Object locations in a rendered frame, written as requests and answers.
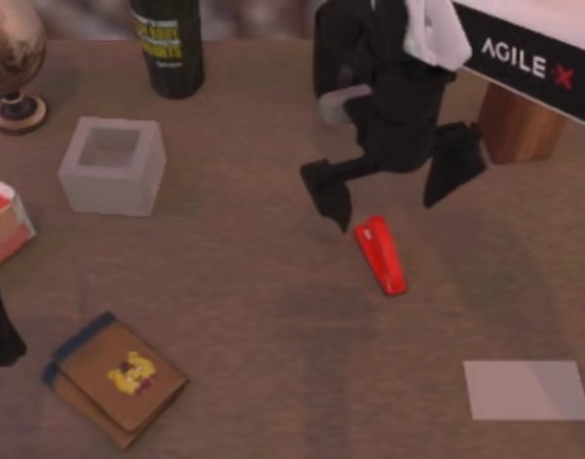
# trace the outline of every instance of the red x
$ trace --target red x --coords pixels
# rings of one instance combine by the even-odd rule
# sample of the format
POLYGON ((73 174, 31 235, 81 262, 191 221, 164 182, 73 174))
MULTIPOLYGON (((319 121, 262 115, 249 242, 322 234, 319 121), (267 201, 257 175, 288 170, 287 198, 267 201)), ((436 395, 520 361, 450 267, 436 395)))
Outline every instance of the red x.
POLYGON ((562 65, 555 66, 553 71, 556 73, 554 82, 560 86, 565 87, 568 91, 573 89, 573 69, 565 69, 562 65))

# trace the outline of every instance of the globe base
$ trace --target globe base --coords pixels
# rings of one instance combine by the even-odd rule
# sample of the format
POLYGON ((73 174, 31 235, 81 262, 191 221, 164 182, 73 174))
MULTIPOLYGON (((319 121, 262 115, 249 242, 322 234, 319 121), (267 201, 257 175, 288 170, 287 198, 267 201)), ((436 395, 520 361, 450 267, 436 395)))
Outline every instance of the globe base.
POLYGON ((47 115, 43 98, 15 93, 0 101, 0 131, 10 136, 28 134, 44 124, 47 115))

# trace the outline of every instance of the small carton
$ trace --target small carton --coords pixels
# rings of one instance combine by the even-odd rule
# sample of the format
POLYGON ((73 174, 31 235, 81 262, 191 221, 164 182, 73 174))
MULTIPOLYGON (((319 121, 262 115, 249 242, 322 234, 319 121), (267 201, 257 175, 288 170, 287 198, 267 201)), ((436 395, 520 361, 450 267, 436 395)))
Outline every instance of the small carton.
POLYGON ((14 188, 0 182, 0 264, 34 237, 35 229, 20 196, 14 188))
POLYGON ((43 381, 122 449, 188 384, 181 371, 111 313, 98 316, 61 345, 43 381))

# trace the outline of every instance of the globe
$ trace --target globe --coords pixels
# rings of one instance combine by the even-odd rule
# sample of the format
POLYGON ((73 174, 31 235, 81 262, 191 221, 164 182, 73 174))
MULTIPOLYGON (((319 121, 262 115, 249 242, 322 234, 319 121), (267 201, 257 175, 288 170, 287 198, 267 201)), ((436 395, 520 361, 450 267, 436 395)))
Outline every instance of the globe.
POLYGON ((0 131, 34 131, 46 119, 43 98, 23 94, 46 57, 46 32, 31 0, 0 0, 0 131))

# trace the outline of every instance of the agile x logo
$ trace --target agile x logo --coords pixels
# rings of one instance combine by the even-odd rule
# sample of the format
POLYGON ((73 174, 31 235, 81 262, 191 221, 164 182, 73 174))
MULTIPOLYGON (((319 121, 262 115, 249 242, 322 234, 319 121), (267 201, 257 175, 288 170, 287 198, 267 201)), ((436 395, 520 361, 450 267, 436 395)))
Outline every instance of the agile x logo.
POLYGON ((574 69, 568 69, 562 64, 550 65, 548 59, 541 55, 527 54, 521 48, 510 46, 504 41, 495 43, 491 38, 486 39, 482 54, 490 55, 537 78, 549 79, 567 91, 573 90, 574 69))

